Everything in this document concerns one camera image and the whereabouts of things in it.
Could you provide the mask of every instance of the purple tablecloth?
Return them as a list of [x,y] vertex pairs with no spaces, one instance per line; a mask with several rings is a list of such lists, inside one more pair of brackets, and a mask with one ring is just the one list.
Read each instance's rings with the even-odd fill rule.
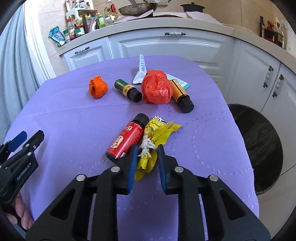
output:
[[[49,80],[21,111],[6,140],[23,130],[29,137],[39,129],[45,134],[35,152],[39,168],[21,190],[34,219],[76,175],[97,175],[114,165],[105,151],[140,112],[181,124],[164,146],[166,154],[196,175],[219,176],[259,215],[244,141],[215,82],[184,58],[146,56],[145,62],[147,70],[159,69],[191,84],[191,113],[181,113],[173,99],[165,105],[134,103],[114,88],[119,78],[132,82],[138,57],[96,63]],[[89,94],[89,81],[97,75],[109,86],[100,99]],[[120,241],[177,240],[178,199],[163,194],[157,168],[135,183],[132,194],[118,195],[117,209]]]

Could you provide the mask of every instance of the cabinet handle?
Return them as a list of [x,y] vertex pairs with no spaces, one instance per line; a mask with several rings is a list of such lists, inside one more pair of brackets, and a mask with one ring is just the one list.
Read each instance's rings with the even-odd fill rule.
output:
[[263,83],[263,88],[268,87],[267,81],[269,80],[270,74],[273,70],[274,70],[273,67],[270,65],[268,68],[267,74],[265,75],[265,81]]
[[177,32],[174,32],[174,33],[165,33],[165,35],[173,35],[173,36],[180,36],[180,35],[186,35],[186,33],[177,33]]
[[281,75],[279,76],[279,80],[278,80],[277,83],[276,83],[276,88],[275,88],[275,90],[274,90],[274,93],[272,94],[272,97],[277,97],[277,93],[276,93],[276,91],[279,89],[280,84],[283,82],[283,80],[284,80],[284,77],[283,77],[283,75],[281,74]]
[[76,51],[75,54],[82,53],[82,52],[84,52],[84,51],[86,51],[88,49],[89,49],[89,47],[86,47],[86,48],[84,48],[82,50]]

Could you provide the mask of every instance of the yellow plastic wrapper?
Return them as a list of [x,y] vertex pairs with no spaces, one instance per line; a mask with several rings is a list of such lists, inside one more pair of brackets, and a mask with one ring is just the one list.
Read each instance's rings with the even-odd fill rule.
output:
[[157,146],[165,144],[168,137],[173,131],[178,130],[181,125],[164,121],[159,116],[154,116],[149,123],[145,126],[144,137],[140,148],[142,148],[141,158],[137,165],[135,180],[142,179],[145,173],[152,171],[157,160]]

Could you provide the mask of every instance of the black pot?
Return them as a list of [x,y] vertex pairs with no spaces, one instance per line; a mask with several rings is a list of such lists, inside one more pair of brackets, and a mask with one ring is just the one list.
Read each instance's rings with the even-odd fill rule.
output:
[[191,4],[182,4],[180,5],[183,7],[184,12],[202,12],[205,7],[196,5],[194,2],[191,2]]

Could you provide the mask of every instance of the metal bolt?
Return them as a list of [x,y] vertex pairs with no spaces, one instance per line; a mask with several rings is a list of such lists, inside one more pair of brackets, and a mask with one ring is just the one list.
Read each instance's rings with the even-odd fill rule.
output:
[[181,173],[184,171],[183,167],[175,167],[175,172]]
[[85,179],[85,175],[83,175],[83,174],[80,174],[76,177],[76,180],[79,182],[83,181],[84,179]]
[[118,166],[111,167],[111,171],[112,172],[119,172],[120,171],[120,167],[118,167]]
[[217,182],[218,181],[218,177],[216,175],[210,175],[210,180],[213,182]]

